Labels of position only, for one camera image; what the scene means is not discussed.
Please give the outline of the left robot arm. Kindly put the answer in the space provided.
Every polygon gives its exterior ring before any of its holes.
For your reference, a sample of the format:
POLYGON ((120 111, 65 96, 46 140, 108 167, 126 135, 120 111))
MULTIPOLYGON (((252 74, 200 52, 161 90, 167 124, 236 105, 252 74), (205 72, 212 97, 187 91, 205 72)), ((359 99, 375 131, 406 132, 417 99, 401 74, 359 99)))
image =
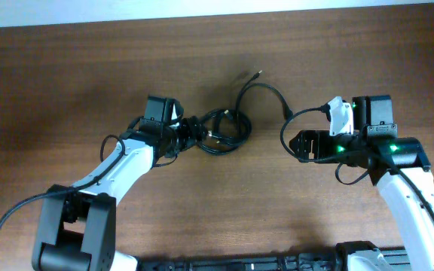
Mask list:
POLYGON ((41 195, 33 269, 137 269, 136 257, 116 249, 118 204, 140 177, 161 165, 161 157, 177 157, 206 134, 197 117, 134 120, 89 175, 69 187, 54 185, 41 195))

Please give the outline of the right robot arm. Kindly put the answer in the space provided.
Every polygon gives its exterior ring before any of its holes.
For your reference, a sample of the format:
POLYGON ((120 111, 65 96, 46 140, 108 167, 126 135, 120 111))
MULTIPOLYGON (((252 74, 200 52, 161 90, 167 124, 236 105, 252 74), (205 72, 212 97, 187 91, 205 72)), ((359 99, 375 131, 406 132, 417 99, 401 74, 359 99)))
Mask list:
POLYGON ((360 167, 384 199, 413 270, 434 270, 434 177, 418 139, 401 138, 390 96, 340 96, 318 107, 327 130, 302 130, 284 149, 301 163, 360 167))

